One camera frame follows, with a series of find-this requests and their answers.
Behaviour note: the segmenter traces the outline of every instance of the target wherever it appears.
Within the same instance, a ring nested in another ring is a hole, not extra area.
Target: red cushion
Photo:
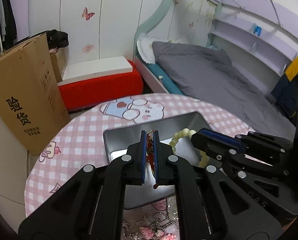
[[[144,84],[133,62],[133,71],[78,81],[59,87],[61,96],[68,110],[95,106],[98,103],[116,98],[139,95]]]

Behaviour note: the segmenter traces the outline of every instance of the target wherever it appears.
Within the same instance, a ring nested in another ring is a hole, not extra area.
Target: blue gripper pad
[[[146,176],[146,156],[147,156],[147,132],[141,131],[141,138],[140,138],[140,147],[141,147],[141,181],[142,184],[145,183],[145,176]]]
[[[153,136],[153,157],[154,157],[154,174],[155,174],[155,179],[156,179],[156,184],[158,184],[159,180],[159,163],[158,163],[158,154],[157,154],[157,143],[160,143],[159,141],[156,141],[156,137]]]
[[[230,136],[220,134],[214,131],[206,130],[206,129],[202,129],[198,133],[211,137],[213,139],[219,140],[221,142],[224,142],[227,145],[231,145],[232,148],[237,149],[239,153],[244,153],[246,151],[246,149],[242,146],[242,143],[239,139],[235,139]]]

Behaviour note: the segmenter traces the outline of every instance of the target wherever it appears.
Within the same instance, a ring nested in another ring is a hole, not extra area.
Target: butterfly decal
[[[87,20],[90,20],[90,18],[92,16],[94,16],[94,15],[95,15],[95,13],[88,13],[88,9],[87,9],[87,7],[85,7],[85,9],[83,10],[83,13],[82,13],[81,17],[82,18],[86,18],[86,21],[87,21]]]

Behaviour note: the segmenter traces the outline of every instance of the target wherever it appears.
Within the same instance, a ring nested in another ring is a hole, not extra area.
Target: silver tray
[[[127,153],[130,144],[140,141],[141,131],[158,130],[160,141],[169,144],[173,135],[184,129],[199,131],[202,128],[210,128],[198,112],[177,115],[157,121],[145,122],[121,128],[113,128],[104,131],[105,150],[108,162]],[[198,166],[201,161],[200,151],[195,149],[189,137],[179,140],[176,145],[176,155],[188,160],[191,165]],[[159,186],[153,189],[155,179],[148,165],[146,167],[145,184],[139,186],[126,186],[124,208],[132,209],[147,205],[174,194],[174,186]]]

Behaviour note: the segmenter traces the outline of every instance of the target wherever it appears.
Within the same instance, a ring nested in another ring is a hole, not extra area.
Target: gray bedding
[[[224,51],[159,41],[152,47],[156,61],[185,95],[229,111],[258,132],[293,141],[295,127]]]

